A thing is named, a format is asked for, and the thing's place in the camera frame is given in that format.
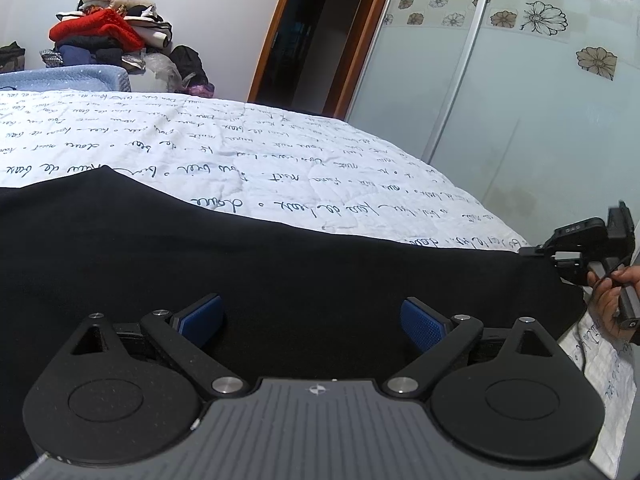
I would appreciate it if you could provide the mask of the person's right hand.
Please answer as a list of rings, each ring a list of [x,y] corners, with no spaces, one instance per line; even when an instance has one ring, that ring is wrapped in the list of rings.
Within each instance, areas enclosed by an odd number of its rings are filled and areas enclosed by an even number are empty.
[[[600,318],[601,327],[611,336],[631,344],[639,344],[639,337],[636,336],[639,327],[623,330],[617,322],[616,312],[623,285],[632,285],[638,292],[639,278],[638,266],[626,266],[622,270],[614,271],[609,278],[602,281],[599,281],[593,272],[588,273],[588,285],[592,289],[590,308]]]

